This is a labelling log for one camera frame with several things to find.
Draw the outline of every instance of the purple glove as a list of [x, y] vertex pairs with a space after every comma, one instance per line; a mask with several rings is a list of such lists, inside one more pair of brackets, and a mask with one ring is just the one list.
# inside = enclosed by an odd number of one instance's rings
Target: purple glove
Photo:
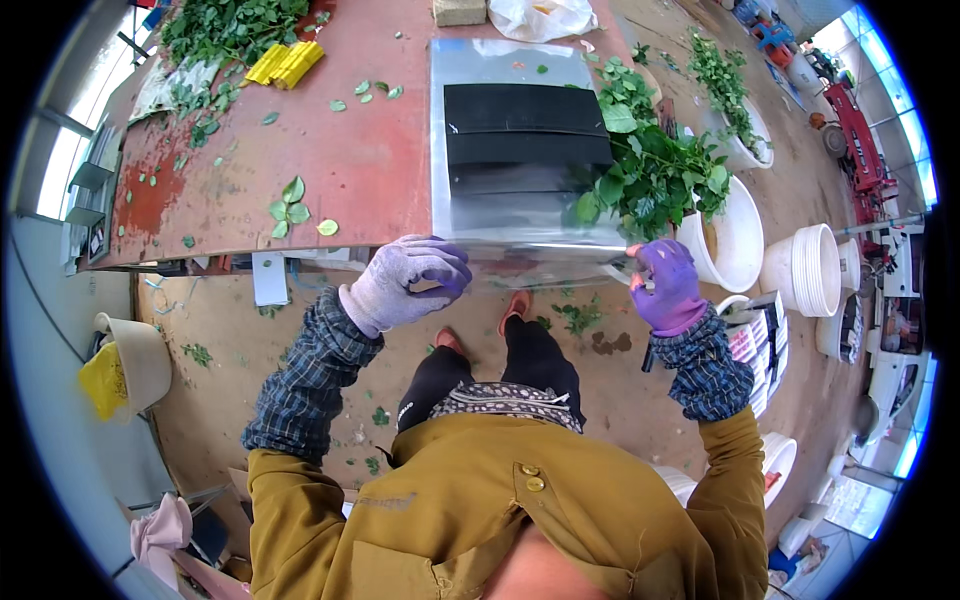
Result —
[[648, 291], [640, 273], [634, 273], [630, 281], [636, 312], [654, 328], [654, 335], [680, 335], [704, 316], [707, 301], [700, 298], [697, 270], [686, 246], [674, 240], [655, 240], [631, 246], [627, 255], [636, 257], [638, 271], [649, 268], [656, 283]]
[[[411, 292], [421, 279], [440, 285]], [[436, 236], [404, 235], [378, 250], [356, 283], [340, 286], [340, 303], [364, 335], [374, 339], [381, 331], [446, 308], [472, 279], [467, 255], [453, 244]]]

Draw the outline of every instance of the red workbench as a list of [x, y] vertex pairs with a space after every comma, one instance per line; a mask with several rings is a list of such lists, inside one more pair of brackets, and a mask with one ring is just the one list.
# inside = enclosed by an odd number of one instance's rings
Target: red workbench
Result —
[[[591, 4], [607, 31], [551, 43], [583, 50], [578, 40], [587, 39], [601, 59], [619, 56], [629, 64], [630, 49], [607, 0]], [[315, 2], [300, 26], [313, 23], [314, 14], [323, 10], [332, 13], [329, 22], [317, 32], [298, 32], [304, 40], [316, 36], [325, 56], [296, 88], [249, 84], [202, 148], [188, 148], [190, 118], [166, 130], [158, 115], [130, 127], [113, 203], [111, 252], [94, 268], [267, 249], [381, 246], [406, 233], [429, 232], [428, 42], [437, 36], [500, 36], [489, 21], [438, 29], [431, 6], [429, 0]], [[396, 32], [403, 37], [396, 39]], [[139, 67], [114, 93], [118, 100], [111, 102], [111, 120], [123, 123], [130, 115], [149, 66]], [[364, 80], [403, 85], [404, 91], [388, 100], [371, 87], [373, 101], [361, 105], [353, 89]], [[212, 87], [220, 81], [218, 76]], [[331, 111], [334, 99], [348, 109]], [[279, 118], [263, 125], [272, 111]], [[183, 153], [189, 159], [175, 172], [174, 158]], [[223, 163], [214, 166], [219, 156]], [[147, 175], [144, 182], [141, 173]], [[150, 186], [150, 175], [156, 175], [156, 187]], [[306, 186], [302, 202], [310, 219], [274, 239], [275, 221], [267, 207], [297, 175]], [[129, 204], [128, 190], [133, 192]], [[316, 225], [322, 219], [337, 221], [339, 232], [321, 236]], [[123, 237], [117, 235], [120, 226]], [[183, 245], [185, 235], [193, 236], [193, 248]]]

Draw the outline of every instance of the brick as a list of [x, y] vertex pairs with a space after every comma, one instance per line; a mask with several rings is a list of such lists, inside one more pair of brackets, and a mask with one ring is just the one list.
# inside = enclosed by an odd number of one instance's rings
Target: brick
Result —
[[486, 0], [433, 0], [437, 27], [483, 25], [487, 21]]

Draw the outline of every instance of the yellow bundle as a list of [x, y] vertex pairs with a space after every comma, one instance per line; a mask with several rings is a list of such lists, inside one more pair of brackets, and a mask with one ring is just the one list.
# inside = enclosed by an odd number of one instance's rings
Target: yellow bundle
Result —
[[100, 420], [109, 420], [117, 408], [127, 405], [127, 380], [116, 342], [104, 344], [80, 369], [78, 377], [80, 385], [93, 400]]
[[274, 44], [253, 65], [244, 79], [261, 85], [273, 82], [280, 89], [292, 89], [323, 55], [324, 49], [315, 41], [299, 41], [293, 48]]

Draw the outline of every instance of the white plastic bag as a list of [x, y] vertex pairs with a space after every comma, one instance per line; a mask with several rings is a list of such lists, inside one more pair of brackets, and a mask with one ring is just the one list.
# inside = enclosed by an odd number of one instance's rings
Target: white plastic bag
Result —
[[490, 21], [504, 36], [541, 43], [596, 29], [588, 0], [490, 0]]

